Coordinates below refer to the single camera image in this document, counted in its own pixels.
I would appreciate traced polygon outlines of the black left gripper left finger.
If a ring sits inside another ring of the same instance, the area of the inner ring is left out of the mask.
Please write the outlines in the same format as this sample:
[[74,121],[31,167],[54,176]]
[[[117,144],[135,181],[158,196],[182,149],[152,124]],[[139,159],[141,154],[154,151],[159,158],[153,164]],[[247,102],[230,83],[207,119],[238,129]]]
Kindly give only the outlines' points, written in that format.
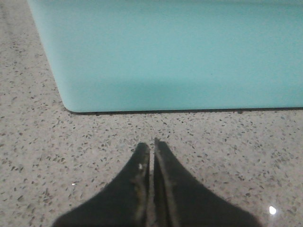
[[118,175],[94,197],[60,216],[54,227],[144,227],[150,149],[139,143]]

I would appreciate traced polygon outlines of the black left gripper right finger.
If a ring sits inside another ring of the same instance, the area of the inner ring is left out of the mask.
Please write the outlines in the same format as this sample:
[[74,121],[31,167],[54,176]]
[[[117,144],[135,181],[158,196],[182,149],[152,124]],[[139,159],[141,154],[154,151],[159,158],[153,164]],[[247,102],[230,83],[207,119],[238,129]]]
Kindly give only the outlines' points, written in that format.
[[154,202],[160,227],[261,226],[255,216],[204,187],[159,139],[155,139]]

